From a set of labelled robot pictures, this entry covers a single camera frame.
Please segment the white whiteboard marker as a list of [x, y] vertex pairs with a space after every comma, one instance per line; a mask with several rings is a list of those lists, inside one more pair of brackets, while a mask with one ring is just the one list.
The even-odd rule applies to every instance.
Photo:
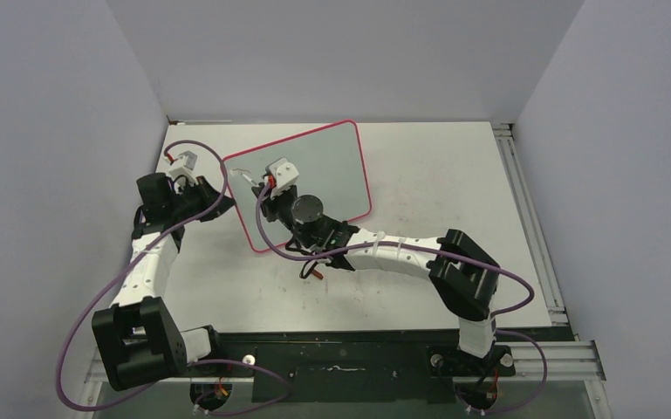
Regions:
[[258, 181], [254, 180], [253, 178], [251, 178], [250, 176], [248, 176], [248, 175], [246, 175], [246, 174], [241, 174], [241, 177], [242, 177], [247, 183], [249, 183], [252, 187], [257, 187], [257, 186], [259, 185], [259, 182], [258, 182]]

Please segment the pink framed whiteboard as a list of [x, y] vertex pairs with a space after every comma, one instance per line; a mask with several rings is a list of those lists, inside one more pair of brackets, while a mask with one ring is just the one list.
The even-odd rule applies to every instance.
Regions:
[[343, 120], [324, 126], [313, 124], [256, 124], [234, 126], [240, 149], [224, 157], [229, 192], [249, 247], [255, 253], [269, 250], [255, 221], [256, 198], [241, 174], [261, 182], [266, 167], [284, 157], [298, 171], [301, 195], [317, 196], [325, 214], [349, 222], [372, 211], [365, 158], [356, 124]]

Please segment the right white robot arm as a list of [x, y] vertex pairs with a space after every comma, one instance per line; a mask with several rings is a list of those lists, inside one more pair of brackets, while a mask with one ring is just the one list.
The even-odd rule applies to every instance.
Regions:
[[333, 219], [312, 195], [294, 187], [274, 196], [260, 182], [256, 222], [281, 223], [290, 233], [288, 252], [345, 271], [378, 270], [425, 279], [459, 319], [458, 359], [462, 368], [480, 374], [493, 360], [496, 323], [491, 318], [498, 265], [460, 230], [441, 237], [389, 236]]

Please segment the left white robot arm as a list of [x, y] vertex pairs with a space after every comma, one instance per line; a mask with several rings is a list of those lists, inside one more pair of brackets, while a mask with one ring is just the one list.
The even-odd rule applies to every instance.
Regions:
[[106, 376], [118, 391], [180, 376], [189, 364], [206, 376], [224, 367], [214, 327], [180, 330], [162, 296], [181, 250], [184, 222], [212, 221], [235, 201], [202, 176], [182, 178], [178, 189], [163, 173], [137, 180], [141, 205], [134, 218], [132, 266], [110, 306], [92, 316]]

